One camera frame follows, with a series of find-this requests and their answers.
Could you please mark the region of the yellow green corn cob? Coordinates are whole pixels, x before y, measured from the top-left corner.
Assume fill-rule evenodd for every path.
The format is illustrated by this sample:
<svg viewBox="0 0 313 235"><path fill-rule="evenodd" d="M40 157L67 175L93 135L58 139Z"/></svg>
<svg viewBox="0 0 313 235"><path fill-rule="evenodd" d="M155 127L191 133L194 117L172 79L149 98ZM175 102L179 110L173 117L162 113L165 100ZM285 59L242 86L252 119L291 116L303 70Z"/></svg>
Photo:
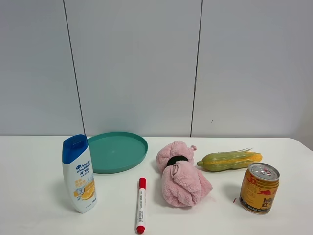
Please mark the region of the yellow green corn cob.
<svg viewBox="0 0 313 235"><path fill-rule="evenodd" d="M197 162L197 166L211 172L247 168L251 163L260 162L261 153L251 151L251 148L229 152L210 153Z"/></svg>

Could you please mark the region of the black elastic hair band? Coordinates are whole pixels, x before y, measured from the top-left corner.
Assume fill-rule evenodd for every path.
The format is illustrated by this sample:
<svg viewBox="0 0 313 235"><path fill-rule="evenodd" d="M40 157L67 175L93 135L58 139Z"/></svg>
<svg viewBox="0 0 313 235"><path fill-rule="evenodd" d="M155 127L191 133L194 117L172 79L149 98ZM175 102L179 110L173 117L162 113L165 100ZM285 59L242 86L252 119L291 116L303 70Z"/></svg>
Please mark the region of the black elastic hair band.
<svg viewBox="0 0 313 235"><path fill-rule="evenodd" d="M171 157L168 162L167 162L167 165L166 166L171 166L171 165L174 165L176 162L178 161L189 161L187 157L185 156L182 156L182 155L179 155L179 156L173 156Z"/></svg>

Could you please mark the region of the white blue shampoo bottle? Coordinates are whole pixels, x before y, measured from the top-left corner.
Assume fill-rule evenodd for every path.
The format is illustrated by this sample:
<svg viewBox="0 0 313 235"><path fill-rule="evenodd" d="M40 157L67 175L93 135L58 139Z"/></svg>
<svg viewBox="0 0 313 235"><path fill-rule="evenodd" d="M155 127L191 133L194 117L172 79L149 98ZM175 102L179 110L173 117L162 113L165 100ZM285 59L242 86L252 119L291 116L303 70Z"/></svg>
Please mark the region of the white blue shampoo bottle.
<svg viewBox="0 0 313 235"><path fill-rule="evenodd" d="M97 202L88 138L75 135L63 142L63 176L74 208L86 213Z"/></svg>

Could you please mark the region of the red white marker pen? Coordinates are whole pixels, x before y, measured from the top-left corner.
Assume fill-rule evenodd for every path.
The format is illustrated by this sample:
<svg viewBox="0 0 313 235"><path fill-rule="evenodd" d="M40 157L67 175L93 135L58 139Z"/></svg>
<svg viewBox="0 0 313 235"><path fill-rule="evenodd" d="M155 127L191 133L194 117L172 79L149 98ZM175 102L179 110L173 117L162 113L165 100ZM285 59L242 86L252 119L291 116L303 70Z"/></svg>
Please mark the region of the red white marker pen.
<svg viewBox="0 0 313 235"><path fill-rule="evenodd" d="M146 218L146 179L139 179L139 190L137 199L137 221L136 231L141 235L145 232L145 218Z"/></svg>

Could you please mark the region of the pink fluffy towel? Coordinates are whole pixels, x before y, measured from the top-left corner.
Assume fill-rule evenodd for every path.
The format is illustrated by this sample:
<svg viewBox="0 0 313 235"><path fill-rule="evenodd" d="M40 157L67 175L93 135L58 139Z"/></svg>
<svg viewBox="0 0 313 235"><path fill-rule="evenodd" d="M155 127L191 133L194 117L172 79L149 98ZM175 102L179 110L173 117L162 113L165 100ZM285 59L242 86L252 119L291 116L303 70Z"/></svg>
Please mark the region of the pink fluffy towel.
<svg viewBox="0 0 313 235"><path fill-rule="evenodd" d="M183 141L175 141L162 148L157 156L157 167L162 174L162 194L173 207L192 207L205 198L213 189L212 184L194 166L194 152L197 148L188 147ZM185 156L187 161L178 161L166 166L173 156Z"/></svg>

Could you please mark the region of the gold Red Bull can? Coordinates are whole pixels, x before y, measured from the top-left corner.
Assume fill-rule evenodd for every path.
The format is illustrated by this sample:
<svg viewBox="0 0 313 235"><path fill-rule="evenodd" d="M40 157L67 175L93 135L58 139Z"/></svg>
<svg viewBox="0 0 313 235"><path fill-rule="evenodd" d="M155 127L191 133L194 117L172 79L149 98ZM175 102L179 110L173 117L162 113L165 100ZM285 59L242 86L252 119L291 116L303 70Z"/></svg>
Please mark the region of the gold Red Bull can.
<svg viewBox="0 0 313 235"><path fill-rule="evenodd" d="M241 205L255 214L269 213L279 187L279 178L279 171L268 164L250 164L241 186Z"/></svg>

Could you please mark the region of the teal round plastic plate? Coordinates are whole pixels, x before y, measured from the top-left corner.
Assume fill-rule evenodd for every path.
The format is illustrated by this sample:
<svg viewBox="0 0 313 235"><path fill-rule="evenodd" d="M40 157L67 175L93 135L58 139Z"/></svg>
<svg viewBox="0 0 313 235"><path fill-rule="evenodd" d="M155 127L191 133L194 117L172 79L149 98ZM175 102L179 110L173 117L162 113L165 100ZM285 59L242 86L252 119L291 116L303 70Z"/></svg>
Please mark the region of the teal round plastic plate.
<svg viewBox="0 0 313 235"><path fill-rule="evenodd" d="M129 132L108 132L88 139L93 172L114 174L140 164L148 151L141 136Z"/></svg>

